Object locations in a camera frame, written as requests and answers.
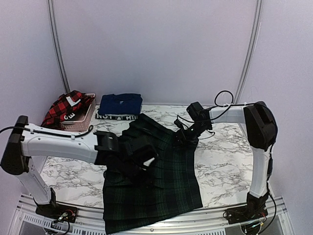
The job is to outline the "green plaid skirt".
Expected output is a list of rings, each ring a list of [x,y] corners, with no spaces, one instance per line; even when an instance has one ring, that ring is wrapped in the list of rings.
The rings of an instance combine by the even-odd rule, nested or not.
[[[115,169],[104,173],[103,201],[106,234],[127,231],[202,208],[194,158],[197,146],[174,146],[175,132],[145,114],[122,131],[123,140],[145,136],[158,160],[151,168],[150,188],[136,187]]]

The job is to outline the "red black plaid shirt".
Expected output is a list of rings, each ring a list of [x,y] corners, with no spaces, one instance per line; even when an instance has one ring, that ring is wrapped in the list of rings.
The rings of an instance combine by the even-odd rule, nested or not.
[[[93,101],[94,97],[77,90],[62,94],[49,108],[41,126],[49,129],[64,130],[61,123],[69,121],[87,111]]]

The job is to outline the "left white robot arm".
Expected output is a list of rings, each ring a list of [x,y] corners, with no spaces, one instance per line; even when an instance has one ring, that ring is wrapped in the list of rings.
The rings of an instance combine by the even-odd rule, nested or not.
[[[50,217],[57,218],[62,207],[56,203],[55,192],[49,188],[35,168],[33,156],[52,156],[105,165],[119,171],[136,187],[150,188],[154,177],[150,172],[158,154],[151,142],[141,136],[123,141],[112,132],[94,131],[90,126],[84,133],[39,127],[20,116],[11,130],[0,165],[16,176],[31,193],[36,205]]]

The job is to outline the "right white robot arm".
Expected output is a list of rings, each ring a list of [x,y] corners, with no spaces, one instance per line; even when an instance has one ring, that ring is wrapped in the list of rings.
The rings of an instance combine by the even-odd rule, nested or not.
[[[184,128],[181,118],[177,117],[174,124],[177,145],[196,142],[199,136],[212,130],[214,123],[239,123],[246,126],[247,140],[253,153],[252,182],[247,193],[246,205],[227,209],[225,217],[230,223],[239,219],[255,219],[267,215],[266,201],[270,196],[268,181],[272,174],[272,148],[276,142],[278,126],[273,113],[267,105],[258,101],[248,104],[229,104],[203,108],[199,102],[187,107],[192,125]]]

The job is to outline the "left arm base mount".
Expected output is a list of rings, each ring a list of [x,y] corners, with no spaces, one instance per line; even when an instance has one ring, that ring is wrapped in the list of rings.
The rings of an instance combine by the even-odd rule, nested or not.
[[[38,205],[36,207],[35,213],[44,217],[54,219],[55,221],[58,220],[74,223],[76,220],[78,209],[76,207],[62,204],[56,204],[56,206]]]

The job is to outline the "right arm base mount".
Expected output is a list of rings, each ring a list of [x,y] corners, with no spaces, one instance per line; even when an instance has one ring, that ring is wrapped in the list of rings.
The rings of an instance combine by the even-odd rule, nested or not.
[[[226,209],[223,217],[229,224],[242,223],[259,218],[265,218],[268,215],[267,207],[262,207],[258,210],[250,210],[248,206],[240,206]]]

